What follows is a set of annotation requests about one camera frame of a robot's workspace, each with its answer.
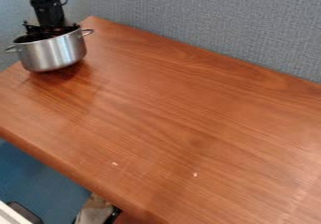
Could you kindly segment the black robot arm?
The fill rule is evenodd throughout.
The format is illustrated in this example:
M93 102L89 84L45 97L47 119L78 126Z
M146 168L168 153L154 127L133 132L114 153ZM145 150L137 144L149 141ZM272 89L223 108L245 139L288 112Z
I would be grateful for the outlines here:
M25 22L26 35L14 42L26 43L59 37L79 28L78 23L69 23L63 6L70 0L30 0L37 15L38 25Z

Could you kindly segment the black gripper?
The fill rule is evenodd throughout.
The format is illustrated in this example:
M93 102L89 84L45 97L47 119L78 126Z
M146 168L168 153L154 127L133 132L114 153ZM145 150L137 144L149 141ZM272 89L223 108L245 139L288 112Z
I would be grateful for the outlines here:
M34 10L39 21L38 25L23 22L26 34L15 39L15 43L34 42L59 37L77 30L78 23L67 23L63 5L54 2L51 5L35 5Z

